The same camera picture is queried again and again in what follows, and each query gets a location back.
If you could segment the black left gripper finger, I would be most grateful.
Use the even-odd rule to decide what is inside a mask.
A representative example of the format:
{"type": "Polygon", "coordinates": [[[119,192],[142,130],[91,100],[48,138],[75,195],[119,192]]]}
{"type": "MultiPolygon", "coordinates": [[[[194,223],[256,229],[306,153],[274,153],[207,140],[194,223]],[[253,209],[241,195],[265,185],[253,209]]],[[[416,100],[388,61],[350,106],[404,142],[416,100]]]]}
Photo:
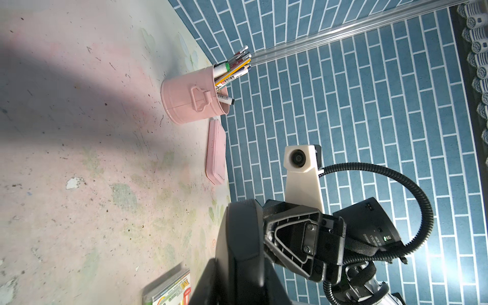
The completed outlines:
{"type": "Polygon", "coordinates": [[[255,200],[230,203],[190,304],[291,304],[265,257],[263,208],[255,200]]]}

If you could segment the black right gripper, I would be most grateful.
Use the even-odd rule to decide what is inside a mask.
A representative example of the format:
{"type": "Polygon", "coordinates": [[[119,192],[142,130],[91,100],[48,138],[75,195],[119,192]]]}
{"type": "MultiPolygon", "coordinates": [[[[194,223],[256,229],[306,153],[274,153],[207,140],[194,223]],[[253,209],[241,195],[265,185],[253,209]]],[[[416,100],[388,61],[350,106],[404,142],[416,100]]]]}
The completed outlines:
{"type": "Polygon", "coordinates": [[[263,207],[264,251],[270,260],[313,282],[341,279],[345,259],[400,249],[399,232],[371,197],[334,212],[268,200],[263,207]]]}

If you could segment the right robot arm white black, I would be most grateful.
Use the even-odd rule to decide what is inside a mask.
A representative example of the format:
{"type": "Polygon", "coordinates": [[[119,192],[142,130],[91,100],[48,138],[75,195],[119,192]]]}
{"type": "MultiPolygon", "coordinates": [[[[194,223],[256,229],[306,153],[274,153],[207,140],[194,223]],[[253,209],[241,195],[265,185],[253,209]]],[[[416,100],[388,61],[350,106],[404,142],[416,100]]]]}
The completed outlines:
{"type": "Polygon", "coordinates": [[[433,209],[425,192],[407,176],[370,163],[340,163],[324,168],[324,175],[342,171],[365,171],[393,179],[408,189],[417,200],[421,224],[407,244],[379,202],[371,197],[343,208],[332,215],[318,209],[276,200],[263,207],[264,251],[275,264],[314,282],[322,282],[331,304],[349,304],[337,298],[344,268],[366,264],[349,280],[351,287],[368,282],[376,273],[374,262],[391,263],[417,251],[428,240],[434,225],[433,209]]]}

